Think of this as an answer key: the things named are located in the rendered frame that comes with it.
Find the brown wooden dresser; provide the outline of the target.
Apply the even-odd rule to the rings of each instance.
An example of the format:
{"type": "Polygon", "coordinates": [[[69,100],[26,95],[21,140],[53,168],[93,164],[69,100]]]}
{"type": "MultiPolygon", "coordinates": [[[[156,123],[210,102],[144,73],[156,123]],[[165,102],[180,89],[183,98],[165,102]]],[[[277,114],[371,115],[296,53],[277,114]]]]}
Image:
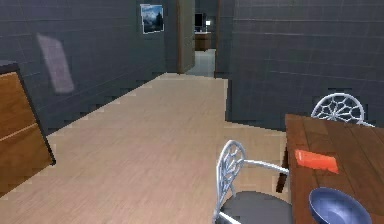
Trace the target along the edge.
{"type": "Polygon", "coordinates": [[[195,33],[195,50],[206,51],[211,47],[211,33],[210,32],[196,32],[195,33]]]}

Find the grey room door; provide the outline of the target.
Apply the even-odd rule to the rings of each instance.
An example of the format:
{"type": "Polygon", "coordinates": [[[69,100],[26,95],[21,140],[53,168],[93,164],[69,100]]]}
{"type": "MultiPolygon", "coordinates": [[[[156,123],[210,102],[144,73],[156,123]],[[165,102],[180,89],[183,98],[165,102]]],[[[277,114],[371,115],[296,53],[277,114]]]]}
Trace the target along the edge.
{"type": "Polygon", "coordinates": [[[195,64],[194,15],[195,0],[176,0],[177,73],[185,74],[195,64]]]}

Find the framed landscape picture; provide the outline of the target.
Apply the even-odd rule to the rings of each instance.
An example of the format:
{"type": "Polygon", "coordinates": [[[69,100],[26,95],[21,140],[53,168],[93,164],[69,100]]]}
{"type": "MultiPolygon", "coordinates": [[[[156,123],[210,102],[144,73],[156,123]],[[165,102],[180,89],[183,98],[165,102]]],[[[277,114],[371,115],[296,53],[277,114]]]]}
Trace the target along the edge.
{"type": "Polygon", "coordinates": [[[140,12],[144,34],[164,31],[164,10],[162,5],[141,4],[140,12]]]}

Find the white metal chair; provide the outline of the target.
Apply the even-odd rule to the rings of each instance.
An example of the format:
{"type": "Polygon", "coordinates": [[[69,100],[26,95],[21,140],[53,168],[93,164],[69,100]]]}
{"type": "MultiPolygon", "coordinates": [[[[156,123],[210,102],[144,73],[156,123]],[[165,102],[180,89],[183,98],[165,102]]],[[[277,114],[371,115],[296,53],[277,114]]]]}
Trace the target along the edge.
{"type": "Polygon", "coordinates": [[[287,168],[247,159],[245,148],[238,141],[229,140],[216,165],[216,204],[212,224],[293,224],[292,205],[288,202],[262,192],[236,192],[233,182],[245,164],[289,175],[287,168]]]}
{"type": "Polygon", "coordinates": [[[347,93],[324,96],[315,105],[311,117],[372,127],[372,124],[365,121],[363,105],[357,98],[347,93]]]}

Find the orange flat block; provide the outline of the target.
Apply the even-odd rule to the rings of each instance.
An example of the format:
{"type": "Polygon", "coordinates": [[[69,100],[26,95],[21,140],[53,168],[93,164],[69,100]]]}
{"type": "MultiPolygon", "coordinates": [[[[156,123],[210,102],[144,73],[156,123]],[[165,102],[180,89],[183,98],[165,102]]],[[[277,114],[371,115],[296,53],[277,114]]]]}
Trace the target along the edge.
{"type": "Polygon", "coordinates": [[[296,150],[295,158],[300,166],[317,170],[328,170],[336,174],[339,173],[337,161],[332,156],[312,153],[305,150],[296,150]]]}

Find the brown wooden table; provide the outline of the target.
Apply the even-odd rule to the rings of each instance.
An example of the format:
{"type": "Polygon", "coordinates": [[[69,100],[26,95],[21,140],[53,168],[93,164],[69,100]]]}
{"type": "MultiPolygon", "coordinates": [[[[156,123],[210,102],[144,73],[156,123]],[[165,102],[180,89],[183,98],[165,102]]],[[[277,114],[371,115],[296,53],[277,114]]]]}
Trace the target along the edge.
{"type": "Polygon", "coordinates": [[[357,199],[373,224],[384,224],[384,128],[320,120],[287,114],[286,153],[290,170],[294,224],[316,224],[309,210],[309,193],[317,187],[340,190],[357,199]],[[337,174],[297,164],[297,149],[333,156],[337,174]]]}

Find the blue bowl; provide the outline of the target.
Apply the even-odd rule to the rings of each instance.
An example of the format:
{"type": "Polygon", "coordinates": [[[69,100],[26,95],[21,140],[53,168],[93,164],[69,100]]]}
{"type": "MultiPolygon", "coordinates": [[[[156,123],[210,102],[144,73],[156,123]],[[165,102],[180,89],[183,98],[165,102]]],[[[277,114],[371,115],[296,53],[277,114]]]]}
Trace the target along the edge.
{"type": "Polygon", "coordinates": [[[308,197],[309,210],[317,224],[373,224],[368,211],[350,195],[319,187],[308,197]]]}

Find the brown wooden cabinet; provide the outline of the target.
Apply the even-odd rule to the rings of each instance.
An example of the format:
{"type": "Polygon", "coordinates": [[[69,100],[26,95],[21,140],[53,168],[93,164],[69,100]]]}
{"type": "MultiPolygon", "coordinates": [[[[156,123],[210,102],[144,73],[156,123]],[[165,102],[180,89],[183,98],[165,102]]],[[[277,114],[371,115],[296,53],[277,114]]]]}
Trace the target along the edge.
{"type": "Polygon", "coordinates": [[[0,60],[0,197],[55,164],[18,63],[0,60]]]}

